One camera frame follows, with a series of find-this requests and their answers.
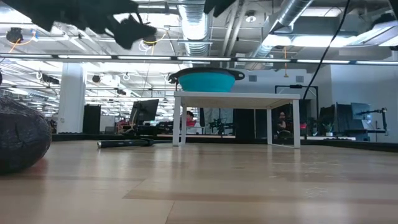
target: exposed duct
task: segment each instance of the exposed duct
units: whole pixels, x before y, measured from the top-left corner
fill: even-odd
[[[294,22],[303,14],[303,12],[311,5],[313,0],[285,0],[283,1],[280,11],[276,17],[270,16],[264,24],[264,32],[266,35],[263,43],[252,54],[252,57],[266,57],[274,46],[265,43],[267,35],[277,29],[283,27],[292,27]]]
[[[202,0],[185,0],[185,2],[203,2]],[[187,4],[178,6],[181,15],[181,26],[185,40],[207,40],[209,20],[203,12],[204,5]],[[189,56],[207,56],[209,45],[207,43],[186,43],[185,49]]]

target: teal bowl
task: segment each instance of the teal bowl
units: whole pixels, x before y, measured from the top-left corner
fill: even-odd
[[[244,73],[223,68],[187,68],[170,76],[171,83],[179,83],[184,91],[227,93]]]

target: table leg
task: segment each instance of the table leg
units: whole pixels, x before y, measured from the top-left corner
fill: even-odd
[[[294,148],[300,149],[300,105],[299,105],[299,100],[293,100],[293,132],[294,132]]]
[[[181,119],[181,145],[184,145],[187,138],[187,107],[182,105],[182,119]]]
[[[267,110],[267,143],[272,144],[272,110]]]
[[[178,146],[180,142],[180,107],[181,97],[176,97],[174,101],[173,146]]]

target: computer monitor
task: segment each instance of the computer monitor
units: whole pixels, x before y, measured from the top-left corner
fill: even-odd
[[[134,102],[130,114],[130,122],[141,124],[144,121],[153,121],[156,118],[156,111],[159,100],[147,100]]]
[[[372,115],[365,113],[371,110],[371,105],[366,103],[352,103],[351,109],[353,111],[353,119],[372,120]]]

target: white table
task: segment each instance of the white table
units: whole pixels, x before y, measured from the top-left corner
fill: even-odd
[[[187,107],[267,110],[267,142],[268,144],[272,144],[271,110],[293,103],[294,148],[300,148],[300,95],[298,94],[205,93],[176,91],[174,92],[174,97],[173,146],[184,145],[187,138],[187,123],[182,122],[180,142],[181,106],[182,121],[187,120]]]

